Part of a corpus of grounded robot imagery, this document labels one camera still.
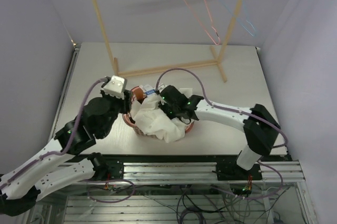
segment white wall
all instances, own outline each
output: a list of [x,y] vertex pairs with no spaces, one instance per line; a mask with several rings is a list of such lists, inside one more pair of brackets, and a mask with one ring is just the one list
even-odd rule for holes
[[0,173],[47,142],[72,50],[50,0],[0,0]]
[[[73,40],[102,42],[91,0],[52,0]],[[97,0],[111,42],[199,43],[209,37],[182,0]],[[200,18],[207,20],[202,0],[188,0]],[[225,0],[234,9],[236,0]],[[260,31],[251,37],[237,26],[231,44],[261,46],[288,0],[246,0],[252,23]],[[209,0],[214,23],[224,38],[231,15],[216,0]]]
[[320,223],[336,223],[337,0],[290,0],[262,47],[272,99]]

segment laundry basket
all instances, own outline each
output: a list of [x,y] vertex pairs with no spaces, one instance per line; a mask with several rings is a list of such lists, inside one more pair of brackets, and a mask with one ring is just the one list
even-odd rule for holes
[[[143,90],[137,86],[135,88],[133,88],[132,90],[132,98],[131,98],[131,103],[133,103],[134,101],[138,100],[138,101],[142,101],[143,99],[145,99],[147,96],[146,94],[143,92]],[[132,118],[131,118],[131,115],[130,114],[123,114],[123,120],[124,122],[133,128],[133,130],[136,132],[136,134],[138,135],[142,135],[142,136],[150,136],[152,138],[157,138],[155,135],[146,135],[143,133],[142,130],[140,130],[133,122]],[[188,133],[191,131],[192,127],[194,125],[194,121],[189,124],[186,129],[185,129],[185,133]]]

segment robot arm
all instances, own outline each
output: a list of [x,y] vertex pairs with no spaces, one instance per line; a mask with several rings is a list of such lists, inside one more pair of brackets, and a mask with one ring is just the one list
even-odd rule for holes
[[39,153],[0,177],[0,213],[16,216],[69,184],[106,177],[107,166],[99,153],[71,167],[49,172],[95,145],[96,139],[105,138],[118,114],[130,112],[132,92],[125,87],[126,79],[121,77],[104,79],[102,97],[90,100],[79,118],[65,124]]
[[263,105],[256,104],[253,108],[240,108],[212,101],[210,105],[202,96],[192,95],[188,99],[171,85],[159,94],[162,98],[160,107],[170,119],[209,120],[229,125],[244,132],[247,145],[236,160],[236,165],[243,171],[250,170],[262,156],[270,154],[279,134],[269,125],[254,118],[254,116],[258,116],[268,121],[269,124],[280,128]]

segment pink hanger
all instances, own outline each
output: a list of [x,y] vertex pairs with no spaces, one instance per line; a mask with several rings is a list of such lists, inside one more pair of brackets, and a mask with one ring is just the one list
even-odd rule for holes
[[213,18],[212,18],[212,14],[211,14],[211,11],[209,9],[209,6],[207,4],[207,1],[204,0],[204,3],[205,3],[205,6],[206,6],[206,9],[207,9],[207,12],[208,12],[208,15],[209,15],[209,18],[210,18],[210,21],[211,21],[211,27],[212,29],[214,30],[216,36],[217,36],[217,41],[215,41],[215,39],[210,35],[210,33],[207,31],[206,27],[204,26],[204,24],[201,22],[201,20],[199,19],[196,11],[188,4],[188,2],[186,0],[183,0],[186,4],[186,6],[191,10],[193,16],[196,18],[196,20],[199,22],[200,26],[204,29],[204,31],[206,32],[206,34],[211,38],[211,40],[213,41],[213,43],[215,45],[219,45],[221,43],[221,40],[220,40],[220,37],[218,35],[218,32],[217,32],[217,29],[214,27],[214,23],[213,23]]

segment basket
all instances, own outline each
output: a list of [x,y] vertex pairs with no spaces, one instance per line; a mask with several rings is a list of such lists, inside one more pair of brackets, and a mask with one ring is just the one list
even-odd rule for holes
[[[132,98],[131,98],[131,103],[133,103],[135,100],[141,101],[141,100],[143,100],[147,97],[146,94],[143,92],[143,90],[139,86],[133,88],[131,91],[133,93]],[[132,118],[131,118],[131,115],[129,113],[123,114],[124,122],[128,126],[132,127],[136,134],[141,135],[141,136],[150,136],[152,138],[157,138],[155,135],[144,134],[143,131],[140,130],[130,119],[132,119]],[[194,125],[194,121],[186,127],[185,133],[190,132],[193,125]]]

